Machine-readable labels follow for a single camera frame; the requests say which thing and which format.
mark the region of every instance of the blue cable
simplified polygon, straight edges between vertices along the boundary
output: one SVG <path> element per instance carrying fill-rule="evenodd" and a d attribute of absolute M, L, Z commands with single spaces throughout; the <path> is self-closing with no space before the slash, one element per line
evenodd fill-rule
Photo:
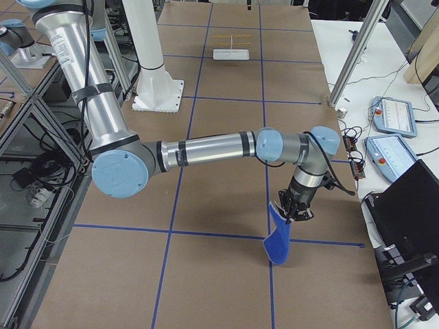
<path fill-rule="evenodd" d="M 404 292 L 404 290 L 408 287 L 408 285 L 410 284 L 410 283 L 412 283 L 412 281 L 414 281 L 415 280 L 415 278 L 411 278 L 410 280 L 408 280 L 403 286 L 402 286 L 402 288 L 401 288 L 401 290 L 399 291 L 399 294 L 398 294 L 398 299 L 396 300 L 396 307 L 395 307 L 395 329 L 401 329 L 401 328 L 406 328 L 408 325 L 410 325 L 413 321 L 414 321 L 414 319 L 411 319 L 411 320 L 409 320 L 406 324 L 404 324 L 401 328 L 398 328 L 398 307 L 399 307 L 399 304 L 401 303 L 401 298 L 402 298 L 402 296 L 403 296 L 403 292 Z"/>

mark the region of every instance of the computer monitor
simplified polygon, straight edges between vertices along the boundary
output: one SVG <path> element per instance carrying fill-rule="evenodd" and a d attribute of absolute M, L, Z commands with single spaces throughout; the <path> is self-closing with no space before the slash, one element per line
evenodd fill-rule
<path fill-rule="evenodd" d="M 387 246 L 395 244 L 406 261 L 427 253 L 439 256 L 439 180 L 422 160 L 374 203 L 374 220 Z M 439 266 L 420 269 L 414 276 L 439 313 Z"/>

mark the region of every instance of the blue object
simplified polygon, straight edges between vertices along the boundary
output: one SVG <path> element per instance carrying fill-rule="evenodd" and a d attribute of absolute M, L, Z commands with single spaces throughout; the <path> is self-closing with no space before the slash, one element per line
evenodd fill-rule
<path fill-rule="evenodd" d="M 402 103 L 405 111 L 399 110 L 397 112 L 395 109 L 390 111 L 384 106 L 384 102 Z M 373 99 L 370 114 L 373 116 L 373 123 L 379 132 L 396 132 L 408 138 L 418 136 L 412 103 L 409 101 L 377 96 Z"/>
<path fill-rule="evenodd" d="M 104 41 L 107 35 L 107 28 L 104 27 L 103 29 L 92 29 L 90 33 L 94 41 Z"/>
<path fill-rule="evenodd" d="M 0 42 L 0 50 L 2 53 L 4 53 L 6 56 L 11 56 L 15 49 L 9 46 L 7 43 Z"/>
<path fill-rule="evenodd" d="M 270 202 L 268 210 L 276 224 L 276 229 L 263 241 L 263 247 L 268 258 L 273 264 L 281 265 L 285 263 L 289 255 L 289 233 L 291 232 L 292 223 L 287 224 Z"/>
<path fill-rule="evenodd" d="M 28 8 L 41 9 L 55 3 L 56 0 L 16 0 L 16 2 Z"/>
<path fill-rule="evenodd" d="M 4 27 L 25 27 L 25 24 L 19 19 L 5 19 L 0 22 L 0 25 Z"/>
<path fill-rule="evenodd" d="M 340 145 L 340 137 L 338 134 L 328 127 L 323 127 L 322 125 L 318 125 L 311 129 L 311 133 L 319 142 L 320 146 L 323 150 L 334 156 L 337 153 L 338 147 Z"/>
<path fill-rule="evenodd" d="M 149 173 L 146 164 L 138 156 L 114 149 L 98 155 L 91 176 L 101 192 L 124 198 L 140 192 L 146 186 Z"/>
<path fill-rule="evenodd" d="M 280 132 L 273 128 L 259 130 L 256 141 L 256 154 L 262 160 L 276 161 L 282 154 L 283 139 Z"/>
<path fill-rule="evenodd" d="M 372 161 L 391 183 L 418 160 L 416 154 L 400 134 L 368 137 L 365 143 Z"/>

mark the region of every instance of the white rectangular object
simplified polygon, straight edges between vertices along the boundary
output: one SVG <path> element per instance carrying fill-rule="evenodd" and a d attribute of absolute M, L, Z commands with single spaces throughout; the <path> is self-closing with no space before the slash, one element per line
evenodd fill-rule
<path fill-rule="evenodd" d="M 214 49 L 214 60 L 249 60 L 250 52 L 248 49 Z"/>

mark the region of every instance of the blue cloth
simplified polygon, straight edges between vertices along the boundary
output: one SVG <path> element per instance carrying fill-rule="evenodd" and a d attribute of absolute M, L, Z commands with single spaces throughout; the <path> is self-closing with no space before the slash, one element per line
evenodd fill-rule
<path fill-rule="evenodd" d="M 276 229 L 263 241 L 263 247 L 268 255 L 268 258 L 273 264 L 281 265 L 285 263 L 289 255 L 289 233 L 291 232 L 291 225 L 286 224 L 278 210 L 270 202 L 268 210 L 276 224 Z"/>

